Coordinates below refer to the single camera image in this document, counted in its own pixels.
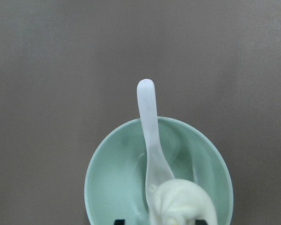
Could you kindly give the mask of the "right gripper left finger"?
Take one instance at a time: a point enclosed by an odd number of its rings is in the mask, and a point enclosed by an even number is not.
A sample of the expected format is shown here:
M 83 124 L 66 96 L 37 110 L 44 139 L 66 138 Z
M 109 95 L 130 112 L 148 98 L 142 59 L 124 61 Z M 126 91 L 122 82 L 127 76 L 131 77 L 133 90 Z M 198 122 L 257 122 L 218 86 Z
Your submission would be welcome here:
M 124 219 L 116 219 L 114 221 L 114 225 L 125 225 L 125 220 Z

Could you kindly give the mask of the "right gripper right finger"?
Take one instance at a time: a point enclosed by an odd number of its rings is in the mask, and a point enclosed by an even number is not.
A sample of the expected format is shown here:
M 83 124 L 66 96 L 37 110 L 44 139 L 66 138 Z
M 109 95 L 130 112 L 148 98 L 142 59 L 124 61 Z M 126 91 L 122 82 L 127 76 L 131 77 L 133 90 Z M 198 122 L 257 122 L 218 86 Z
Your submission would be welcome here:
M 195 220 L 195 225 L 208 225 L 208 223 L 206 222 L 206 220 L 196 219 Z

